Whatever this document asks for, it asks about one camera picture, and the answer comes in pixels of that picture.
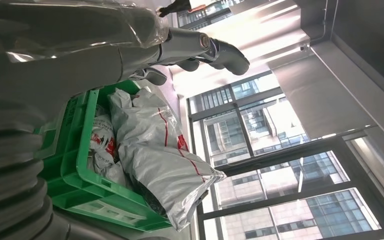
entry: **crate handle hole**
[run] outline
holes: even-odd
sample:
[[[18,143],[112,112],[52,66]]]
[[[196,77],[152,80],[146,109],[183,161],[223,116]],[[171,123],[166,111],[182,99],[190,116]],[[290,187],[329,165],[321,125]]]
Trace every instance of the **crate handle hole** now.
[[[102,179],[102,180],[100,181],[100,183],[101,183],[102,185],[106,186],[106,187],[111,188],[111,182],[109,182],[109,181],[107,181],[107,180],[105,180],[105,179]]]

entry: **roller blind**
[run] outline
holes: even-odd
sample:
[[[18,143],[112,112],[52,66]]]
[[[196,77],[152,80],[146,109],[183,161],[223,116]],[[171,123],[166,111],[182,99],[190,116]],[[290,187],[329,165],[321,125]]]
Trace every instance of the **roller blind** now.
[[[272,71],[311,139],[375,124],[315,55]]]

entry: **red label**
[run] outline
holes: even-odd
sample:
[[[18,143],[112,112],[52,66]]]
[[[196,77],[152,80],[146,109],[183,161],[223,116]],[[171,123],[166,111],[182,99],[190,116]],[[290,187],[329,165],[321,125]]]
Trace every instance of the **red label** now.
[[[90,137],[90,139],[97,144],[101,144],[101,139],[99,138],[98,134],[96,134],[96,133],[93,133],[92,136]]]
[[[112,157],[116,155],[116,141],[114,140],[114,137],[111,137],[105,150],[111,154]]]
[[[185,141],[185,138],[183,137],[183,134],[178,136],[177,138],[178,138],[177,139],[177,148],[189,152],[189,148],[188,148],[188,145],[186,144],[186,141]]]

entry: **red stripe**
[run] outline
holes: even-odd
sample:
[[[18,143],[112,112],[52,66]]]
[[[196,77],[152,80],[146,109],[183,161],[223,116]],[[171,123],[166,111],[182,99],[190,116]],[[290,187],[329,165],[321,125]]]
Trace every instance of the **red stripe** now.
[[[162,120],[164,120],[164,122],[165,122],[165,143],[164,143],[164,146],[167,147],[167,143],[169,142],[169,124],[167,123],[167,120],[164,119],[163,115],[161,114],[161,110],[159,107],[158,107],[158,113],[159,113],[159,116],[162,118]]]
[[[201,180],[202,180],[202,182],[205,183],[204,177],[201,175],[200,171],[198,171],[197,165],[195,165],[195,163],[194,163],[192,160],[190,160],[189,158],[185,157],[185,155],[183,155],[182,150],[178,149],[178,151],[179,151],[179,153],[180,153],[180,155],[181,155],[182,157],[184,157],[185,159],[189,160],[189,162],[190,162],[190,163],[193,165],[193,167],[195,168],[195,172],[196,172],[196,174],[197,174],[198,176],[201,176]]]

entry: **packaged bag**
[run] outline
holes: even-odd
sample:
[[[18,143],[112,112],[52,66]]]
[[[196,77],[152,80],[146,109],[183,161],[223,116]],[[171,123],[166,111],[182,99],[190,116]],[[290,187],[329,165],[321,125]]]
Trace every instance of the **packaged bag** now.
[[[226,178],[195,154],[155,144],[118,147],[121,164],[136,189],[157,213],[167,215],[177,231],[192,221],[201,196]]]
[[[129,106],[126,103],[126,95],[128,93],[117,89],[109,97],[117,144],[147,142],[189,150],[176,117],[160,98],[146,89],[141,89],[133,96],[134,107],[125,107]]]
[[[100,176],[125,186],[126,176],[118,158],[113,124],[108,112],[100,106],[96,107],[89,149],[89,168]]]
[[[109,97],[121,165],[149,206],[181,231],[208,188],[226,175],[189,153],[178,121],[155,94],[141,89],[133,107],[123,107],[125,99],[121,90]]]

